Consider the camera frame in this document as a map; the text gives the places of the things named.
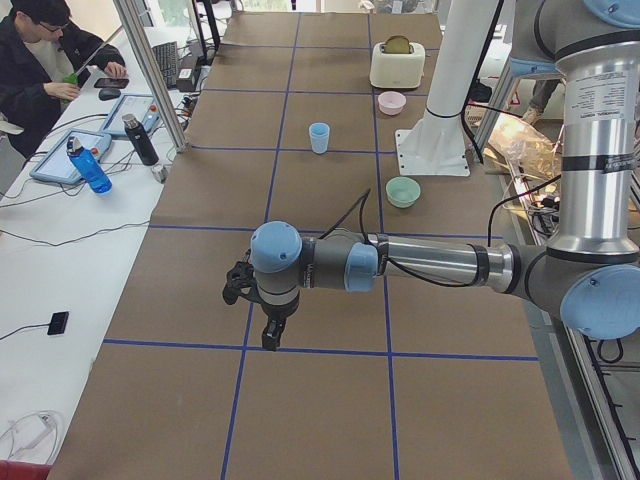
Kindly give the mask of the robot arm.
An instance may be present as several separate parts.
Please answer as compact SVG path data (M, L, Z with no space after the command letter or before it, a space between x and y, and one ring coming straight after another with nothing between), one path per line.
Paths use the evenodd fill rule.
M262 345L276 350L303 288L367 292L385 275L449 287L487 286L527 300L588 337L614 340L639 327L639 249L628 237L639 89L635 1L521 1L512 68L565 80L557 191L535 208L557 224L542 246L458 245L330 228L304 237L273 221L252 235L247 279L229 277L261 306Z

